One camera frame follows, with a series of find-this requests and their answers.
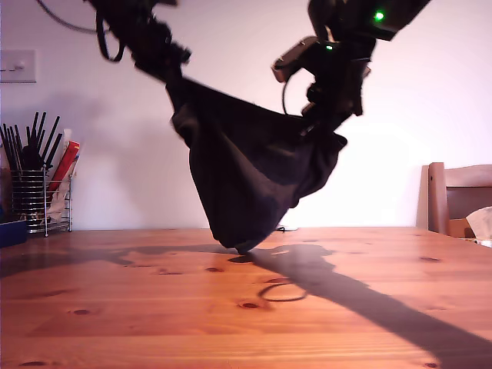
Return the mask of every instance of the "wall plate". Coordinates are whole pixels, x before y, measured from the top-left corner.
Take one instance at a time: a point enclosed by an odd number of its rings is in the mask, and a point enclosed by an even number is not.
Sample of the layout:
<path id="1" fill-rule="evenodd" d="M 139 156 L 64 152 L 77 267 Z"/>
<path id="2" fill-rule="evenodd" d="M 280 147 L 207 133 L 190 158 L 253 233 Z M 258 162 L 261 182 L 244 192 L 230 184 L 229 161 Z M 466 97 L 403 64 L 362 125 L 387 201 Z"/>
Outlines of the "wall plate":
<path id="1" fill-rule="evenodd" d="M 2 50 L 1 83 L 36 83 L 35 50 Z"/>

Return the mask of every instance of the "utensil holder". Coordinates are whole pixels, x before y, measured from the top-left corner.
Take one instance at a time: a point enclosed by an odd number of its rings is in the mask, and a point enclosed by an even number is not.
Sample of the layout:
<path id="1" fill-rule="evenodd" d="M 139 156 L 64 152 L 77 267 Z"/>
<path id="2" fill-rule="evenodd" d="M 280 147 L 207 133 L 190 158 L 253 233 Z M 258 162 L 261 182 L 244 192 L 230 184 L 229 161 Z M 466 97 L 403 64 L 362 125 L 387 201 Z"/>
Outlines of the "utensil holder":
<path id="1" fill-rule="evenodd" d="M 53 185 L 56 190 L 50 191 Z M 53 198 L 60 195 L 64 196 L 62 209 L 53 211 Z M 44 232 L 48 237 L 50 231 L 71 231 L 71 176 L 49 181 L 45 168 L 12 171 L 12 213 L 26 221 L 29 234 Z"/>

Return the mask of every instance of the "black fabric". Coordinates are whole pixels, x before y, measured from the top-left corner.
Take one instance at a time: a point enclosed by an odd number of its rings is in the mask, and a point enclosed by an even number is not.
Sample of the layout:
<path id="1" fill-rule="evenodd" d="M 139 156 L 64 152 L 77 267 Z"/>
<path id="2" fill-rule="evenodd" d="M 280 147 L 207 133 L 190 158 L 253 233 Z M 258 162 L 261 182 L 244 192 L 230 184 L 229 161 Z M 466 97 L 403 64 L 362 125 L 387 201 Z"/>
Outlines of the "black fabric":
<path id="1" fill-rule="evenodd" d="M 190 148 L 190 169 L 214 238 L 249 250 L 299 199 L 322 188 L 347 140 L 308 123 L 184 80 L 168 89 L 172 123 Z"/>

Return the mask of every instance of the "wood grain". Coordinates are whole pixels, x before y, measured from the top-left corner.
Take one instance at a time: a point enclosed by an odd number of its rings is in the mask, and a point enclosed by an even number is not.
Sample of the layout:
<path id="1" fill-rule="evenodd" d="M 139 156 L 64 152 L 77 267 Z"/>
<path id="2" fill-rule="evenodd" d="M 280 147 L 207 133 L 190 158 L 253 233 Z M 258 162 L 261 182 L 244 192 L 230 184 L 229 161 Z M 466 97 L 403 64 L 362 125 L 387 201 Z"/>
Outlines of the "wood grain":
<path id="1" fill-rule="evenodd" d="M 81 231 L 2 249 L 2 368 L 492 368 L 492 250 L 414 228 Z"/>

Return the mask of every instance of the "wood knot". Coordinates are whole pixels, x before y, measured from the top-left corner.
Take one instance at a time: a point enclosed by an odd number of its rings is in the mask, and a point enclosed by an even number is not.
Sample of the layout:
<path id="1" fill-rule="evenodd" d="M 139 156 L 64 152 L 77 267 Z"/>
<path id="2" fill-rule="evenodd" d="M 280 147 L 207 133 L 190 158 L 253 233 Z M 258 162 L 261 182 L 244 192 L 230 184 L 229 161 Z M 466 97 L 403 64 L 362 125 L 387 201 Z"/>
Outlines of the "wood knot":
<path id="1" fill-rule="evenodd" d="M 46 364 L 44 361 L 29 361 L 27 363 L 22 363 L 19 367 L 44 367 Z"/>
<path id="2" fill-rule="evenodd" d="M 81 309 L 81 310 L 75 310 L 74 314 L 75 315 L 87 315 L 90 314 L 91 312 L 89 310 Z"/>
<path id="3" fill-rule="evenodd" d="M 206 271 L 215 271 L 215 272 L 219 272 L 219 273 L 221 273 L 222 271 L 224 271 L 224 269 L 220 269 L 220 268 L 207 268 L 205 270 Z"/>

